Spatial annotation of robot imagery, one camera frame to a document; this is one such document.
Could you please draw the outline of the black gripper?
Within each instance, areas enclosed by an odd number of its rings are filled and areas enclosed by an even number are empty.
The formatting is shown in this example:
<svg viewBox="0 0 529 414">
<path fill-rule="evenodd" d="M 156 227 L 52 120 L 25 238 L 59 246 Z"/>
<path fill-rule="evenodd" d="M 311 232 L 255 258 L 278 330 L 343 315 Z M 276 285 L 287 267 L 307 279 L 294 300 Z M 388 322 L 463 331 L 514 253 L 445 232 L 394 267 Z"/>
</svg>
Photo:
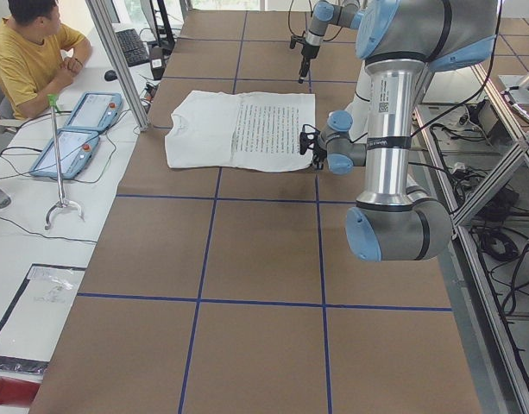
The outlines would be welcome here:
<svg viewBox="0 0 529 414">
<path fill-rule="evenodd" d="M 301 54 L 303 59 L 301 60 L 299 69 L 298 83 L 303 84 L 310 71 L 311 60 L 316 59 L 319 52 L 319 46 L 314 46 L 309 43 L 305 43 L 302 47 Z"/>
<path fill-rule="evenodd" d="M 312 150 L 312 164 L 315 169 L 323 169 L 324 163 L 327 160 L 328 153 L 321 147 L 315 147 Z"/>
</svg>

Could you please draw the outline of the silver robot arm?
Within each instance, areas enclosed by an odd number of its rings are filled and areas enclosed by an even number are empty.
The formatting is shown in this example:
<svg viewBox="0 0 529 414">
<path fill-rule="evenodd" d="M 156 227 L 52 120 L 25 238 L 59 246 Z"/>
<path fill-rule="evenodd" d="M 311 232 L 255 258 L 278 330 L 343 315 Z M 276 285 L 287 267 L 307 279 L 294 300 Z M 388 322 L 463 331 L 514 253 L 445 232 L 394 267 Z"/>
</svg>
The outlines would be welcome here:
<svg viewBox="0 0 529 414">
<path fill-rule="evenodd" d="M 350 139 L 358 107 L 332 112 L 314 142 L 331 172 L 365 169 L 363 192 L 345 228 L 361 260 L 427 260 L 444 250 L 452 223 L 447 209 L 408 173 L 412 113 L 436 72 L 472 66 L 494 50 L 496 1 L 319 2 L 305 40 L 312 59 L 329 25 L 357 31 L 356 56 L 369 82 L 363 111 L 366 139 Z"/>
<path fill-rule="evenodd" d="M 317 58 L 327 28 L 333 25 L 339 28 L 358 30 L 364 11 L 365 8 L 360 1 L 343 1 L 341 5 L 335 5 L 328 1 L 316 3 L 312 12 L 310 27 L 302 35 L 291 35 L 289 47 L 294 49 L 297 44 L 302 46 L 299 84 L 305 81 L 312 60 Z"/>
</svg>

